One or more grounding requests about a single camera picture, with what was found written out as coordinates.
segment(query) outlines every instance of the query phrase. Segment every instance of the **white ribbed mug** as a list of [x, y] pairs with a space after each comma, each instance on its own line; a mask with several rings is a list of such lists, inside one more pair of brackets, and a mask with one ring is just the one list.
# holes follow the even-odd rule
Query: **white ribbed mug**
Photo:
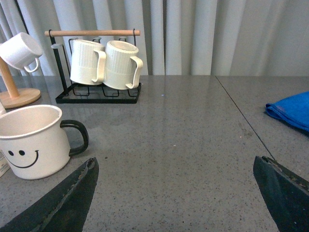
[[139, 86], [143, 62], [136, 55], [139, 49], [127, 42], [109, 41], [106, 45], [106, 63], [103, 83], [115, 89]]
[[84, 85], [102, 84], [106, 54], [100, 43], [73, 40], [70, 79]]

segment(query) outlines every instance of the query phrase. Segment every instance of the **blue towel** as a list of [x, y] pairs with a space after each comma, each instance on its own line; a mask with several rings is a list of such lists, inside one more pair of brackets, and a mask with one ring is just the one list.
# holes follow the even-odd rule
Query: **blue towel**
[[269, 116], [284, 120], [297, 128], [309, 131], [309, 92], [266, 104]]

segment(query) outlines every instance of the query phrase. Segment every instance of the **mug rack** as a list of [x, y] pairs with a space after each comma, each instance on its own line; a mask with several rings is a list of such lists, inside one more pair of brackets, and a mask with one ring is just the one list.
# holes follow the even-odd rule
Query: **mug rack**
[[[56, 97], [56, 103], [113, 103], [113, 104], [135, 104], [138, 101], [141, 90], [141, 83], [135, 89], [117, 90], [106, 86], [105, 84], [88, 86], [79, 83], [73, 83], [68, 87], [63, 72], [59, 51], [62, 50], [70, 76], [70, 66], [67, 59], [65, 47], [63, 44], [56, 43], [57, 36], [96, 36], [92, 41], [100, 43], [99, 36], [133, 36], [134, 45], [136, 46], [136, 36], [140, 35], [139, 30], [71, 30], [71, 31], [46, 31], [45, 36], [50, 38], [52, 49], [54, 51], [63, 92]], [[69, 39], [70, 52], [71, 41], [77, 38]]]

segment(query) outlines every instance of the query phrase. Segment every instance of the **mug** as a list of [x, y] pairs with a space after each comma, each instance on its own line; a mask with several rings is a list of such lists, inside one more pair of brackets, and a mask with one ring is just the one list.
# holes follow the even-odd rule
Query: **mug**
[[143, 62], [136, 55], [139, 49], [124, 41], [108, 41], [103, 83], [111, 88], [123, 90], [139, 86]]
[[[15, 175], [28, 180], [47, 177], [87, 149], [85, 126], [61, 117], [61, 109], [52, 105], [27, 106], [0, 116], [0, 148]], [[65, 127], [82, 134], [81, 146], [70, 148]]]
[[70, 79], [84, 85], [102, 84], [105, 52], [100, 43], [73, 40]]
[[[43, 54], [41, 46], [26, 33], [19, 33], [0, 45], [0, 57], [19, 70], [29, 73], [37, 71], [40, 67], [39, 57]], [[36, 67], [30, 70], [27, 66], [36, 62]]]

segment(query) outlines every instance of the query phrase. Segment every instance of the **white curtain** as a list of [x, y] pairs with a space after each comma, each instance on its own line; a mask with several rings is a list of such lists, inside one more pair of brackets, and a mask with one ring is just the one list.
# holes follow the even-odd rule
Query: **white curtain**
[[[45, 31], [135, 28], [144, 75], [307, 76], [308, 12], [307, 0], [0, 0], [0, 43], [28, 31], [44, 50], [31, 75], [59, 75]], [[70, 60], [68, 39], [56, 42]]]

